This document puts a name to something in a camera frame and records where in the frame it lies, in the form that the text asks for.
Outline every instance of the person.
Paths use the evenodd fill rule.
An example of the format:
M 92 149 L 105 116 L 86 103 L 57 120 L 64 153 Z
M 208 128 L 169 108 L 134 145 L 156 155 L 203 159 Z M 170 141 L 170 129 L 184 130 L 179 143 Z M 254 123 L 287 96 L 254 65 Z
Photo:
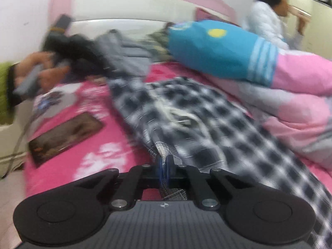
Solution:
M 281 49 L 301 49 L 306 22 L 298 17 L 298 29 L 293 38 L 287 36 L 286 24 L 280 17 L 288 16 L 288 0 L 257 0 L 245 18 L 243 29 L 257 34 Z
M 70 67 L 54 68 L 50 52 L 35 52 L 18 64 L 0 63 L 0 125 L 12 124 L 14 107 L 22 99 L 13 92 L 28 76 L 37 64 L 43 64 L 45 70 L 39 73 L 39 84 L 44 93 L 58 84 L 69 72 Z

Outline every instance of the gray controller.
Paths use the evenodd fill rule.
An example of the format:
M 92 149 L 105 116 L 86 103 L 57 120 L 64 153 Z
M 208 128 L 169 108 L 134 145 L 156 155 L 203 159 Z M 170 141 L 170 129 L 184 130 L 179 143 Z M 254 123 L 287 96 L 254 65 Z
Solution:
M 42 249 L 22 243 L 18 249 Z M 234 232 L 215 211 L 204 211 L 192 201 L 137 201 L 126 211 L 111 213 L 93 236 L 61 249 L 310 249 L 304 241 L 269 246 Z
M 58 63 L 56 67 L 63 67 L 67 65 L 69 65 L 69 61 L 64 59 Z M 20 96 L 24 100 L 36 97 L 40 90 L 38 75 L 42 70 L 44 70 L 42 64 L 36 65 L 21 85 L 14 90 L 14 94 Z

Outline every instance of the black and white checkered fabric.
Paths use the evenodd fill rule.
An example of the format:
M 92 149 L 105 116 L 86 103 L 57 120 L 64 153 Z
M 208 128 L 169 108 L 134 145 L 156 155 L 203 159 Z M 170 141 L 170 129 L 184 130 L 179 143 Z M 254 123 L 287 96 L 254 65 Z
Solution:
M 218 90 L 182 77 L 147 84 L 118 78 L 109 86 L 116 108 L 151 154 L 162 160 L 173 154 L 177 164 L 202 172 L 220 167 L 303 198 L 317 216 L 308 243 L 332 247 L 331 194 L 289 149 Z M 166 190 L 164 197 L 183 199 L 185 194 Z

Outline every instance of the blue pillow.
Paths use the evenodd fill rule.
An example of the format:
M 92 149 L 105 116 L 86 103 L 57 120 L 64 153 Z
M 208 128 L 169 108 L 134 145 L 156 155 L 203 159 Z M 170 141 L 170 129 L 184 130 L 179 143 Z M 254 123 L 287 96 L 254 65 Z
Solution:
M 278 48 L 240 27 L 205 20 L 169 29 L 169 51 L 183 65 L 225 79 L 269 86 Z

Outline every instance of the person's hand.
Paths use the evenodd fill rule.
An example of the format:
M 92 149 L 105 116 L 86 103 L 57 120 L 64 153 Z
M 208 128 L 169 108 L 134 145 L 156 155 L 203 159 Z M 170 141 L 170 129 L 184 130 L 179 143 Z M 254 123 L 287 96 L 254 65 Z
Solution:
M 303 35 L 303 31 L 305 26 L 307 25 L 307 22 L 305 21 L 304 17 L 299 16 L 298 17 L 298 33 L 300 35 Z
M 14 69 L 15 87 L 18 87 L 24 81 L 37 64 L 42 64 L 45 69 L 52 68 L 52 56 L 51 52 L 35 52 L 28 55 L 19 64 L 16 64 Z
M 63 66 L 57 68 L 49 68 L 39 73 L 39 85 L 44 93 L 49 92 L 61 80 L 64 79 L 69 72 L 70 66 Z

